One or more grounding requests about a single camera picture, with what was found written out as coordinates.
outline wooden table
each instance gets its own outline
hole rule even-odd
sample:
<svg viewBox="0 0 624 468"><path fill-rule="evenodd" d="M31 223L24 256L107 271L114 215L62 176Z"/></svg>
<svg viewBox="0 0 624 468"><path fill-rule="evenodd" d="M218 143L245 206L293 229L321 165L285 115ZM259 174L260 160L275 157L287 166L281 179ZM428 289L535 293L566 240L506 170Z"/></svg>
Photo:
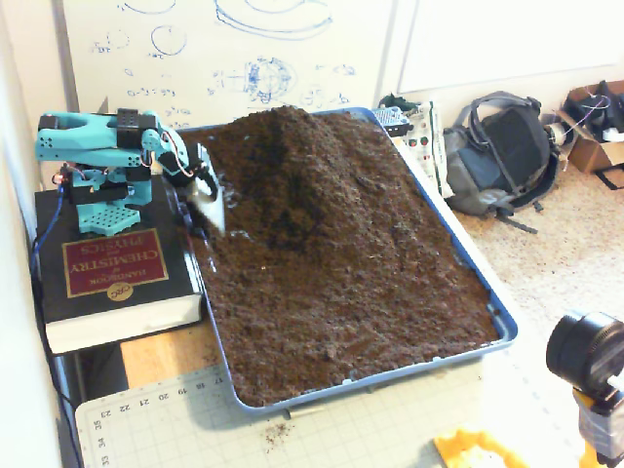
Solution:
<svg viewBox="0 0 624 468"><path fill-rule="evenodd" d="M198 371L220 361L208 317L179 330L165 331L121 344L130 388Z"/></svg>

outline teal robotic arm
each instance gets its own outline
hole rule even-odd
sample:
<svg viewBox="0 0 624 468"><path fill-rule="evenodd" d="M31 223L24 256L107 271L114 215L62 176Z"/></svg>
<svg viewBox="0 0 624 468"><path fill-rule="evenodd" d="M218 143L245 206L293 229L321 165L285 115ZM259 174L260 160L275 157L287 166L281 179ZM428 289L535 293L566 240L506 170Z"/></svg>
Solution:
<svg viewBox="0 0 624 468"><path fill-rule="evenodd" d="M186 148L153 112L46 113L39 120L35 154L39 161L70 163L56 179L67 186L80 232L111 236L139 222L139 211L128 205L151 201L153 161L173 186L188 188L200 211L209 212L209 220L224 229L221 189L208 151L199 143Z"/></svg>

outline book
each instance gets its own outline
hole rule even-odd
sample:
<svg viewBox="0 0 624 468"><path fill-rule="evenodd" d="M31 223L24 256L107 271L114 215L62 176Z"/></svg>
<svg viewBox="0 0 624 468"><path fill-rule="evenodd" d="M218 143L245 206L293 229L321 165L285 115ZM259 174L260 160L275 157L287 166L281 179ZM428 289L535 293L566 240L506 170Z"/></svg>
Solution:
<svg viewBox="0 0 624 468"><path fill-rule="evenodd" d="M37 192L39 233L58 203ZM204 284L174 189L152 177L140 222L115 236L78 230L68 200L39 251L43 315L55 354L159 332L201 318Z"/></svg>

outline backpack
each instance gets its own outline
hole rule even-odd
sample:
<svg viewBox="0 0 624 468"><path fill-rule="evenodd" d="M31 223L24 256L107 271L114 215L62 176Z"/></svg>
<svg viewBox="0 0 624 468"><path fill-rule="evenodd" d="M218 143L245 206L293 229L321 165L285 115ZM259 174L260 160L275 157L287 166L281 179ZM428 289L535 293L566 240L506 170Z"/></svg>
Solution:
<svg viewBox="0 0 624 468"><path fill-rule="evenodd" d="M481 104L499 111L479 118ZM468 215L495 215L525 231L534 229L509 219L534 205L553 188L559 171L559 150L539 121L541 103L496 92L464 107L445 129L447 180L455 193L448 205ZM468 126L463 123L468 117Z"/></svg>

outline electronic device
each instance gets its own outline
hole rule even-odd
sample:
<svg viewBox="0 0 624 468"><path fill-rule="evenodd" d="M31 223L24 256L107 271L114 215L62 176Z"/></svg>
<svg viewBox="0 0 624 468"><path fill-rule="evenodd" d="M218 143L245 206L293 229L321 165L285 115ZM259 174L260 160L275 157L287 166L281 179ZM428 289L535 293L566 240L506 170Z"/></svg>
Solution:
<svg viewBox="0 0 624 468"><path fill-rule="evenodd" d="M614 468L624 459L624 324L603 313L571 312L548 341L546 365L574 387L585 458Z"/></svg>

